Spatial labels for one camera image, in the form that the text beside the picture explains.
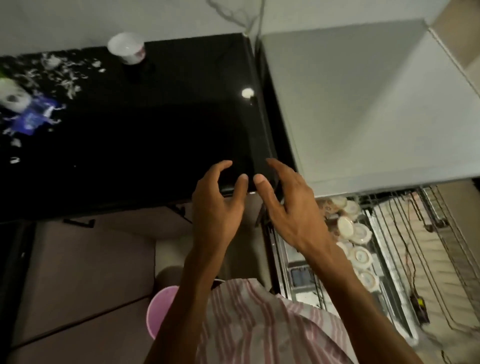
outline pink bucket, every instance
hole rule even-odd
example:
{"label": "pink bucket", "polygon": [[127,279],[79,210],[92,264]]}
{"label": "pink bucket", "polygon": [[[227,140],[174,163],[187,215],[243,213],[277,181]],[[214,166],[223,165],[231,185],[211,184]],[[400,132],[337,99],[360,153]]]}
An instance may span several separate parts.
{"label": "pink bucket", "polygon": [[158,292],[150,301],[147,309],[147,330],[150,336],[155,339],[163,319],[167,315],[168,309],[172,306],[173,299],[177,294],[179,287],[165,287]]}

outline forearm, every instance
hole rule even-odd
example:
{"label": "forearm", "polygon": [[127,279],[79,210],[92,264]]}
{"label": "forearm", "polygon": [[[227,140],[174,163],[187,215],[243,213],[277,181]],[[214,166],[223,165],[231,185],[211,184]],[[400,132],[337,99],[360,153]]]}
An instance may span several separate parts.
{"label": "forearm", "polygon": [[[343,255],[336,259],[346,259]],[[347,265],[311,259],[311,267],[325,286],[355,354],[362,363],[422,363],[388,318],[377,308],[372,295]]]}
{"label": "forearm", "polygon": [[193,363],[210,288],[223,257],[203,257],[193,249],[175,299],[162,322],[145,364]]}

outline metal dish rack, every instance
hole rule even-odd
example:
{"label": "metal dish rack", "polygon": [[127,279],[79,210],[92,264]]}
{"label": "metal dish rack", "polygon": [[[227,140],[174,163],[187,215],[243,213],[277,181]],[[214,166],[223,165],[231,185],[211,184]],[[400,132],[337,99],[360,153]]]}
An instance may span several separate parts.
{"label": "metal dish rack", "polygon": [[[359,222],[373,231],[367,248],[380,277],[373,295],[409,344],[418,344],[420,330],[439,349],[465,337],[480,339],[480,267],[438,187],[351,198],[362,207]],[[294,284],[292,272],[308,269],[302,256],[279,236],[272,245],[281,293],[294,301],[315,294],[317,306],[336,314],[314,274],[307,284]],[[412,297],[424,301],[429,323],[415,313]]]}

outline person's left hand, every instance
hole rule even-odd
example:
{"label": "person's left hand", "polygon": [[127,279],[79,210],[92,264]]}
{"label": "person's left hand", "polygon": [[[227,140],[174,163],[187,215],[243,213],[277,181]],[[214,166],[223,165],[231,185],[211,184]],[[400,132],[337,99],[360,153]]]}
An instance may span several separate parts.
{"label": "person's left hand", "polygon": [[232,164],[231,160],[214,164],[198,181],[193,192],[193,246],[197,253],[207,259],[223,260],[245,209],[248,189],[246,174],[238,177],[230,200],[225,199],[218,188],[221,171]]}

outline person's right hand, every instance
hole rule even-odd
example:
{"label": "person's right hand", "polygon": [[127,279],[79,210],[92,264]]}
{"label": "person's right hand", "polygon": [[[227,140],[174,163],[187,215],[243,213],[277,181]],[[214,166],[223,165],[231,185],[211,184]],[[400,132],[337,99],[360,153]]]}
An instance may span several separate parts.
{"label": "person's right hand", "polygon": [[253,181],[280,236],[310,263],[315,261],[328,267],[345,263],[351,270],[351,264],[347,264],[345,254],[328,231],[313,190],[303,177],[276,159],[269,158],[267,163],[277,171],[282,183],[284,206],[277,200],[265,176],[256,174]]}

